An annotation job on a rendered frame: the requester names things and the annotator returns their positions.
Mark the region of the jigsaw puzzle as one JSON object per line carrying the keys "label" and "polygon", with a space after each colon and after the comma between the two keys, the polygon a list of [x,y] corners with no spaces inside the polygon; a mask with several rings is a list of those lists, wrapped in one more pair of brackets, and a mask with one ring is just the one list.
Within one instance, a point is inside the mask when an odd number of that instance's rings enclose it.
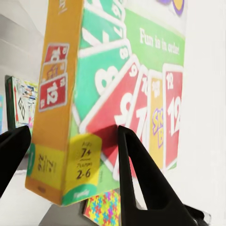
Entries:
{"label": "jigsaw puzzle", "polygon": [[88,198],[83,215],[99,226],[118,226],[121,199],[114,190]]}

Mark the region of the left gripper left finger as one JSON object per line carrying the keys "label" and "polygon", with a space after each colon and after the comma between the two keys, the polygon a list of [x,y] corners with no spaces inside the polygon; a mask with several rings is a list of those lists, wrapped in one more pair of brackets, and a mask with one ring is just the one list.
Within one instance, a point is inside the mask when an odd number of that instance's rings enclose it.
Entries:
{"label": "left gripper left finger", "polygon": [[29,149],[31,137],[32,134],[27,125],[0,135],[0,198]]}

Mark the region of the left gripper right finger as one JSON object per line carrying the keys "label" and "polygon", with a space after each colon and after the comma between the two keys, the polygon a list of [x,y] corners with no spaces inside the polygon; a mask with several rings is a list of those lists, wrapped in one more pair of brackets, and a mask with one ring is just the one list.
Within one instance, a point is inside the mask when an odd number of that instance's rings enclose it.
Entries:
{"label": "left gripper right finger", "polygon": [[[136,133],[118,127],[121,226],[198,226]],[[137,208],[129,157],[147,210]]]}

